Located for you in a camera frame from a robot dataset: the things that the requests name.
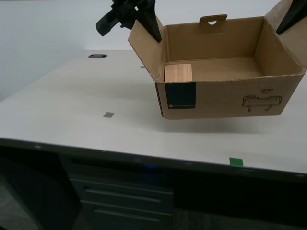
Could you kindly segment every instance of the black label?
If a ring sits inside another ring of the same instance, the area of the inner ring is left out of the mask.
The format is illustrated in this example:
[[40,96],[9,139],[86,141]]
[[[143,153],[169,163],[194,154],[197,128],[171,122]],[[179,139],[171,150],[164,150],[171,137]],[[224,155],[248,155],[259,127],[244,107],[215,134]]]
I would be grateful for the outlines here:
[[196,83],[165,84],[168,109],[195,109]]

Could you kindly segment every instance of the green tape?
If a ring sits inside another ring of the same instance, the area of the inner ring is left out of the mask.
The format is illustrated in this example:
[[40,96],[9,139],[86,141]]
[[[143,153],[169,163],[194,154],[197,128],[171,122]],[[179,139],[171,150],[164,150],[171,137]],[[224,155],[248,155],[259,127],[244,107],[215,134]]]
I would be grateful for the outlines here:
[[229,158],[231,166],[243,166],[243,160],[238,158]]

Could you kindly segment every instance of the white wall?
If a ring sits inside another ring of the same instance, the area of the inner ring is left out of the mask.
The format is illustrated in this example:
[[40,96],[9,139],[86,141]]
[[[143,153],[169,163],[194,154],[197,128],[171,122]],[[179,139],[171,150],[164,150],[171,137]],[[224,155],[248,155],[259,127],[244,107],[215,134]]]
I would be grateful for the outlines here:
[[[264,15],[279,0],[157,0],[163,24]],[[111,0],[0,0],[0,100],[32,83],[84,49],[131,49],[128,29],[101,37],[96,22]]]
[[67,6],[52,0],[0,1],[0,100],[86,49],[71,29]]

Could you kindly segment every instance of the desk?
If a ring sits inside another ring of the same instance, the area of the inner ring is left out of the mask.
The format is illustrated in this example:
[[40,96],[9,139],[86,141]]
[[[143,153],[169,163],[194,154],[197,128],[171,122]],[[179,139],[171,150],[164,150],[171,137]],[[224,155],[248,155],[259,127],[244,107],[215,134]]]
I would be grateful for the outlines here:
[[0,103],[0,145],[306,183],[306,97],[304,78],[281,116],[165,120],[133,51],[89,50]]

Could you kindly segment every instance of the box flap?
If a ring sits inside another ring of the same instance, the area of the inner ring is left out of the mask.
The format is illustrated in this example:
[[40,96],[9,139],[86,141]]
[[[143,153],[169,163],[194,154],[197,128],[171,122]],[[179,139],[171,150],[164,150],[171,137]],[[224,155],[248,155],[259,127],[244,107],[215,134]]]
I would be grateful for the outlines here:
[[135,21],[128,38],[130,45],[155,82],[163,81],[164,78],[164,60],[162,58],[164,49],[164,28],[158,18],[157,21],[162,37],[160,43],[148,33],[139,21]]
[[[274,31],[279,27],[292,2],[293,0],[281,0],[265,16],[265,19],[273,27]],[[277,36],[292,53],[295,61],[304,69],[307,69],[307,17]]]

